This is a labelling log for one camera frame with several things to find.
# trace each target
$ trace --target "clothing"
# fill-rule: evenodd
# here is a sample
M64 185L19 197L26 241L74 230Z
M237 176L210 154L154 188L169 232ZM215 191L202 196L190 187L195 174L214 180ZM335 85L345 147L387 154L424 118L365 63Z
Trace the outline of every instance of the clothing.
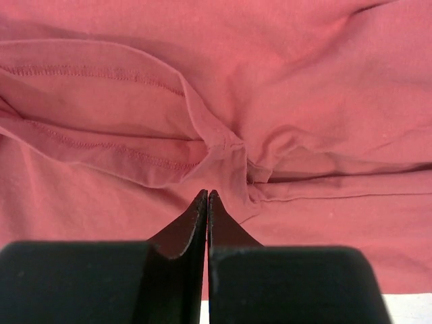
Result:
M146 239L207 188L263 244L432 292L431 10L6 0L0 244Z

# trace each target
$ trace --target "red fabric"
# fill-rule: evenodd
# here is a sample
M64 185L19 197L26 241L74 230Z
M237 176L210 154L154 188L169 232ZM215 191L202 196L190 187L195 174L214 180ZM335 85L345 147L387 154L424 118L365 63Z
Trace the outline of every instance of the red fabric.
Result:
M145 239L208 188L263 244L432 292L431 10L4 1L0 244Z

